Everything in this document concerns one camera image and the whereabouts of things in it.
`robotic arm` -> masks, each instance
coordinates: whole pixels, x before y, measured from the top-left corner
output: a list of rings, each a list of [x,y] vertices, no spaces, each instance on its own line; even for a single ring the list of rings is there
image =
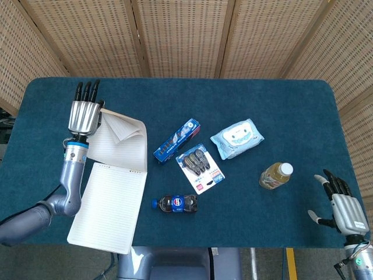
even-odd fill
[[[373,247],[364,236],[369,232],[363,209],[359,201],[352,196],[349,186],[345,181],[335,177],[330,171],[324,169],[328,179],[315,175],[332,204],[332,219],[318,217],[314,211],[308,210],[311,219],[319,224],[335,228],[346,237],[344,260],[334,265],[341,279],[346,280],[341,268],[351,265],[356,280],[373,280]]]
[[[100,80],[96,80],[90,93],[87,82],[83,96],[80,82],[72,103],[69,130],[72,137],[67,145],[62,166],[60,186],[65,195],[54,194],[57,188],[35,206],[16,213],[0,222],[0,243],[6,246],[18,244],[35,233],[49,227],[55,215],[74,216],[80,209],[80,185],[87,159],[87,137],[93,135],[100,125],[100,109],[104,102],[95,103]]]

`bottle cap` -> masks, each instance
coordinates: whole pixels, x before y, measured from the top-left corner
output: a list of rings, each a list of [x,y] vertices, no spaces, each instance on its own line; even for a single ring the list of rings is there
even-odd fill
[[[152,200],[152,208],[156,209],[158,206],[158,201],[156,199]]]
[[[280,165],[280,172],[285,176],[290,176],[293,173],[294,169],[289,163],[282,163]]]

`bottle label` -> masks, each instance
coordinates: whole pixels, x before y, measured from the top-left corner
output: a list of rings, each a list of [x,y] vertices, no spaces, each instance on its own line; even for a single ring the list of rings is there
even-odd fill
[[[184,210],[184,197],[181,195],[173,196],[171,200],[171,208],[173,212],[182,212]]]
[[[267,187],[269,187],[269,188],[271,188],[271,189],[273,189],[273,188],[277,188],[278,186],[280,186],[280,185],[283,184],[283,183],[281,183],[281,182],[275,180],[274,178],[272,178],[272,177],[270,176],[270,174],[269,174],[268,172],[266,172],[266,171],[263,172],[263,174],[262,174],[262,181],[263,181],[263,183],[264,183]]]

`open notebook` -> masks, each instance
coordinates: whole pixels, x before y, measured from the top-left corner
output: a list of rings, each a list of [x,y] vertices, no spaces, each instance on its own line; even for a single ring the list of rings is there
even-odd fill
[[[101,126],[88,140],[88,157],[98,162],[68,242],[128,254],[147,175],[146,128],[133,118],[106,109],[101,112]]]

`blue table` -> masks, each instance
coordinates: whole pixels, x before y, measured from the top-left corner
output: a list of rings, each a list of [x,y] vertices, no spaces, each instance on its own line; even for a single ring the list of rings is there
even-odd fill
[[[59,183],[69,136],[69,112],[80,78],[32,81],[0,169],[0,218],[27,208]],[[317,226],[313,209],[331,217],[330,203],[313,179],[327,168],[344,178],[360,200],[334,95],[319,80],[102,79],[98,98],[106,108],[142,120],[148,136],[148,177],[134,246],[342,247],[334,229]],[[166,214],[151,200],[166,194],[193,194],[174,159],[161,166],[152,152],[189,118],[200,133],[183,151],[203,143],[226,179],[199,196],[193,215]],[[231,160],[221,160],[210,136],[251,118],[265,140]],[[263,170],[290,162],[294,174],[269,191],[259,186]],[[86,165],[83,188],[92,168]],[[71,218],[56,217],[32,243],[66,243]]]

